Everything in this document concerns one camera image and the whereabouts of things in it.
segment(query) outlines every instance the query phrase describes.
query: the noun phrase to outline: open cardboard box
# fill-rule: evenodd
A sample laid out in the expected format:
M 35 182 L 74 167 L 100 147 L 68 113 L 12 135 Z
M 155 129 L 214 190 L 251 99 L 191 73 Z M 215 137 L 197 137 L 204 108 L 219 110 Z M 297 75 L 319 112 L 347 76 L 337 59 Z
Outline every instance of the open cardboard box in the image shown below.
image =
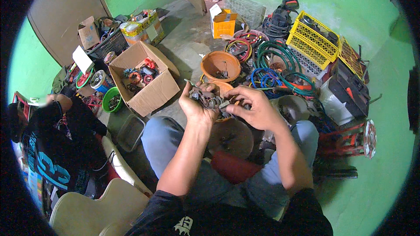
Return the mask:
M 129 83 L 123 79 L 123 71 L 128 68 L 140 68 L 147 57 L 156 63 L 159 75 L 147 86 L 140 82 L 138 86 L 143 89 L 134 95 L 123 86 Z M 161 107 L 179 91 L 174 79 L 179 77 L 176 66 L 157 48 L 143 41 L 129 47 L 113 60 L 108 68 L 124 102 L 142 117 Z

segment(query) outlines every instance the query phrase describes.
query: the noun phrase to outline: black plastic basket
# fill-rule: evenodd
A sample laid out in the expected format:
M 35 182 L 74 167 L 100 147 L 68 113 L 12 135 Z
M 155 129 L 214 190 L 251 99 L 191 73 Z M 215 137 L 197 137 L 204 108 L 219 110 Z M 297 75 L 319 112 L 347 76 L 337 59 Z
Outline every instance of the black plastic basket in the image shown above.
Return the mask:
M 115 32 L 113 32 L 109 37 L 107 37 L 101 44 L 97 45 L 93 48 L 93 50 L 88 50 L 86 52 L 87 55 L 91 56 L 95 59 L 103 59 L 106 54 L 111 51 L 114 51 L 115 54 L 119 55 L 124 50 L 128 49 L 129 45 L 124 38 L 123 33 L 118 28 Z

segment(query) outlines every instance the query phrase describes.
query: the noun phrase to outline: cardboard box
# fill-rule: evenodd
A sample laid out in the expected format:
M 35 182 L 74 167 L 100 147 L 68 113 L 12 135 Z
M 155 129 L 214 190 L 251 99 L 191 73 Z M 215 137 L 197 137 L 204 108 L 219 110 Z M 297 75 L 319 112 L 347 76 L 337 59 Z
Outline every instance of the cardboard box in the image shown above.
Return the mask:
M 85 19 L 82 23 L 79 24 L 77 33 L 79 34 L 81 44 L 85 50 L 88 50 L 100 42 L 93 16 Z
M 123 71 L 141 67 L 147 57 L 156 63 L 160 74 L 147 86 L 139 83 L 138 85 L 144 88 L 134 95 L 123 85 L 127 84 L 127 81 L 123 79 Z M 142 41 L 129 47 L 113 60 L 108 68 L 124 102 L 142 117 L 161 107 L 179 92 L 174 79 L 174 77 L 179 77 L 179 71 L 175 65 L 157 48 Z
M 120 29 L 128 45 L 134 45 L 140 40 L 147 44 L 157 45 L 165 37 L 156 10 L 153 10 L 149 17 L 121 24 Z
M 221 38 L 221 34 L 233 36 L 235 33 L 235 20 L 237 13 L 230 9 L 221 9 L 218 4 L 210 8 L 210 24 L 213 38 Z

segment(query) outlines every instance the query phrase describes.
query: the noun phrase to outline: yellow box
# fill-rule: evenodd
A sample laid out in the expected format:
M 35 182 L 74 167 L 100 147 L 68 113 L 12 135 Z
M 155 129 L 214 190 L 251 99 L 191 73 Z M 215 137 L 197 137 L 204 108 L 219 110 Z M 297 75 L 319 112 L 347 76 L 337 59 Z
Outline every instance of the yellow box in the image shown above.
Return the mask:
M 237 13 L 230 9 L 220 9 L 217 4 L 210 8 L 210 24 L 213 38 L 221 38 L 221 34 L 233 36 Z
M 326 32 L 332 32 L 338 39 L 340 39 L 338 34 L 333 32 L 316 18 L 310 16 L 308 13 L 305 13 L 305 11 L 301 11 L 290 30 L 286 44 L 291 45 L 293 48 L 304 54 L 310 61 L 315 63 L 321 69 L 325 69 L 328 64 L 337 59 L 339 46 L 334 45 L 323 35 L 302 23 L 300 19 L 304 15 L 310 17 L 314 23 L 320 27 L 320 29 Z

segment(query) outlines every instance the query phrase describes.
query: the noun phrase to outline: yellow plastic crate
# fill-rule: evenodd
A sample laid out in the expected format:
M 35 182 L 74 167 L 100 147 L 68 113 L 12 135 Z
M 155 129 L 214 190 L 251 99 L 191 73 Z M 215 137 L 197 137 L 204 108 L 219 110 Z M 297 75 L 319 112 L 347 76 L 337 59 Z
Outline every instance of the yellow plastic crate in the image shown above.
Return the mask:
M 312 61 L 322 70 L 324 70 L 328 64 L 331 63 L 331 61 L 324 57 L 322 53 L 317 51 L 312 46 L 306 44 L 302 39 L 295 36 L 294 34 L 289 35 L 286 44 L 299 51 L 302 55 L 304 55 L 307 59 Z
M 339 58 L 361 81 L 365 82 L 362 66 L 357 61 L 356 53 L 344 37 L 339 39 Z
M 304 15 L 310 17 L 315 23 L 317 23 L 320 29 L 336 34 L 327 26 L 325 26 L 320 21 L 318 21 L 316 18 L 313 18 L 308 13 L 301 11 L 301 13 L 297 16 L 292 29 L 290 30 L 290 35 L 287 41 L 289 41 L 291 37 L 297 36 L 300 40 L 304 41 L 306 44 L 315 48 L 330 62 L 334 62 L 338 56 L 338 52 L 339 52 L 338 46 L 334 45 L 328 39 L 326 39 L 323 35 L 319 34 L 315 30 L 305 25 L 304 23 L 300 22 L 300 19 Z

